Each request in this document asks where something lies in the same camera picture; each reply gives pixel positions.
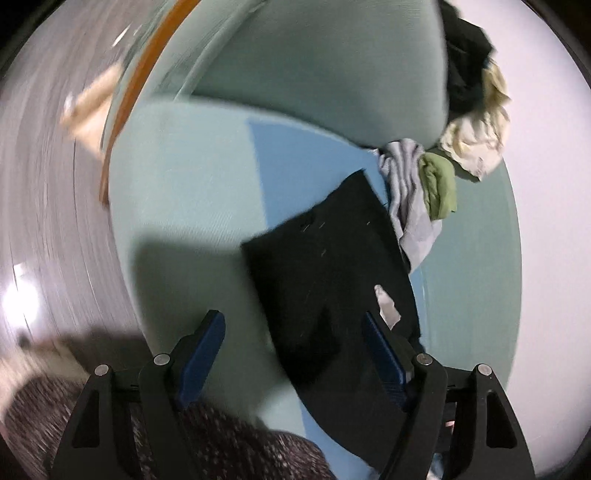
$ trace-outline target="fuzzy dark brown fabric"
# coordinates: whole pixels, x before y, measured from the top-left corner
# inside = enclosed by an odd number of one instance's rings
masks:
[[[32,480],[46,480],[76,400],[79,382],[38,377],[18,391],[6,416],[8,444]],[[145,480],[157,480],[141,407],[130,408]],[[336,480],[324,455],[297,435],[256,429],[199,401],[178,417],[190,453],[207,479]]]

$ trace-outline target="green cloth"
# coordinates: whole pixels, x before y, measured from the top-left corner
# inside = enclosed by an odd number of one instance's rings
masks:
[[[418,175],[431,221],[446,218],[457,210],[456,177],[452,162],[427,152],[418,162]]]

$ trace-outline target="white wall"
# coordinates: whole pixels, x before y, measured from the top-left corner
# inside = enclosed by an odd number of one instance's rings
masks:
[[[498,53],[512,104],[505,161],[519,218],[521,323],[508,395],[537,472],[591,424],[591,90],[520,0],[456,0]]]

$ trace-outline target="metal screw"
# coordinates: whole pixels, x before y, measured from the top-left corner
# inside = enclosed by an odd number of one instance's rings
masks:
[[[156,365],[166,365],[168,362],[170,362],[170,356],[167,355],[166,353],[161,353],[159,355],[156,355],[154,357],[154,364]]]
[[[478,365],[478,371],[482,375],[488,377],[492,373],[492,368],[489,367],[487,364],[480,364],[480,365]]]
[[[417,362],[421,365],[431,365],[433,363],[433,357],[431,355],[427,355],[426,353],[420,353],[417,355]]]
[[[108,371],[109,365],[102,364],[95,368],[95,375],[97,377],[102,377],[103,375],[106,375]]]

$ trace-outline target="black fabric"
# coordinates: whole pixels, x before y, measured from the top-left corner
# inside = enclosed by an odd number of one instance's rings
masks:
[[[450,120],[482,106],[482,69],[492,45],[481,28],[458,17],[454,7],[439,1],[447,45],[447,93]]]
[[[374,286],[394,300],[403,335],[422,351],[417,309],[386,209],[363,171],[326,200],[243,245],[279,360],[320,427],[381,470],[405,414],[390,402],[361,334]]]

